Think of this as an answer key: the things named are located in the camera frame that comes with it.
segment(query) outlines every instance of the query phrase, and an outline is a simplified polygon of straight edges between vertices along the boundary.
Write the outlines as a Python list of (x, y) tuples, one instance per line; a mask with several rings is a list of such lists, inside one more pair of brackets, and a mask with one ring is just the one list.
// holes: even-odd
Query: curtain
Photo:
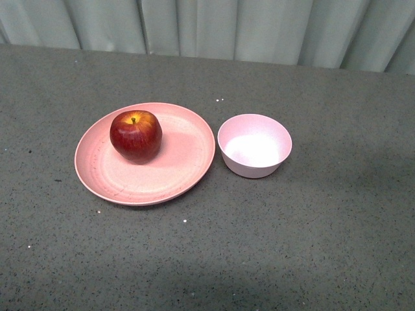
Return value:
[(415, 0), (0, 0), (0, 43), (415, 75)]

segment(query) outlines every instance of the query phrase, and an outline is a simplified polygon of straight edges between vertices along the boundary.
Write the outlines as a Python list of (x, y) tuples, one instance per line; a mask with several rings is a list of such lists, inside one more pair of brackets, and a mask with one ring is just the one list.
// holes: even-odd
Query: white curtain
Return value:
[(415, 0), (0, 0), (0, 43), (415, 75)]

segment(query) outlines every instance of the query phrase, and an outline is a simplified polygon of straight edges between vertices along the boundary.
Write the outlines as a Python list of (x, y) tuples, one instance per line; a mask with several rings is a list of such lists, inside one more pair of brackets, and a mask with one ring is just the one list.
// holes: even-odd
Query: bowl rim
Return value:
[[(250, 116), (250, 115), (255, 115), (255, 116), (257, 116), (257, 117), (264, 117), (264, 118), (266, 118), (266, 119), (269, 119), (269, 120), (271, 120), (272, 122), (275, 122), (276, 124), (278, 124), (278, 125), (280, 125), (282, 128), (283, 128), (283, 130), (284, 130), (284, 132), (288, 135), (288, 138), (289, 138), (289, 151), (287, 152), (287, 155), (284, 157), (284, 158), (281, 158), (281, 159), (279, 159), (277, 162), (275, 162), (274, 164), (272, 164), (272, 165), (267, 165), (267, 166), (261, 166), (261, 167), (259, 167), (259, 166), (250, 166), (250, 165), (246, 165), (246, 164), (243, 164), (243, 163), (241, 163), (241, 162), (239, 162), (239, 161), (237, 161), (237, 160), (234, 160), (232, 157), (230, 157), (226, 152), (225, 152), (225, 150), (224, 150), (224, 148), (222, 147), (222, 144), (220, 143), (220, 133), (221, 133), (221, 131), (222, 131), (222, 129), (223, 129), (223, 127), (224, 127), (224, 125), (226, 124), (226, 123), (228, 123), (228, 122), (230, 122), (231, 120), (233, 120), (233, 119), (236, 119), (236, 118), (239, 118), (239, 117), (245, 117), (245, 116)], [(258, 114), (258, 113), (243, 113), (243, 114), (240, 114), (240, 115), (234, 115), (233, 117), (230, 117), (228, 120), (226, 120), (225, 122), (223, 122), (222, 123), (222, 125), (220, 126), (220, 128), (219, 128), (219, 130), (218, 130), (218, 134), (217, 134), (217, 140), (218, 140), (218, 145), (219, 145), (219, 148), (220, 148), (220, 151), (222, 152), (222, 154), (224, 154), (224, 155), (226, 155), (226, 157), (227, 158), (229, 158), (230, 160), (232, 160), (233, 162), (235, 162), (235, 163), (237, 163), (238, 165), (242, 165), (242, 166), (244, 166), (244, 167), (246, 167), (246, 168), (271, 168), (271, 167), (275, 167), (275, 166), (278, 166), (278, 165), (280, 165), (282, 162), (284, 162), (289, 156), (290, 156), (290, 154), (291, 154), (291, 151), (292, 151), (292, 138), (291, 138), (291, 135), (290, 135), (290, 132), (286, 129), (286, 127), (284, 126), (284, 125), (282, 125), (280, 122), (278, 122), (276, 119), (273, 119), (273, 118), (271, 118), (271, 117), (269, 117), (269, 116), (267, 116), (267, 115), (261, 115), (261, 114)]]

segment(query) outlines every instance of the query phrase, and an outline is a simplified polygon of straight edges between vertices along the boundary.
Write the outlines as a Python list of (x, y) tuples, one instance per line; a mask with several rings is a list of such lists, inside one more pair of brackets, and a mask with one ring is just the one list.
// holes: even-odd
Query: pink plate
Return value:
[[(145, 165), (131, 164), (110, 142), (113, 119), (128, 110), (155, 114), (163, 129), (159, 154)], [(97, 196), (122, 205), (144, 206), (171, 200), (193, 187), (208, 171), (215, 138), (193, 111), (162, 102), (121, 108), (97, 121), (82, 136), (75, 152), (81, 182)]]

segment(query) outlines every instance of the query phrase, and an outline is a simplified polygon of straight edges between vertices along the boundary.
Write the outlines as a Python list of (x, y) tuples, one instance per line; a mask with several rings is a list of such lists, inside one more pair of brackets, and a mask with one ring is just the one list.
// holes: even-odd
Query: speckled countertop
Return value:
[[(74, 153), (139, 102), (215, 136), (268, 115), (292, 153), (245, 179), (217, 148), (185, 194), (119, 206)], [(415, 308), (415, 76), (0, 45), (0, 183), (1, 310)]]

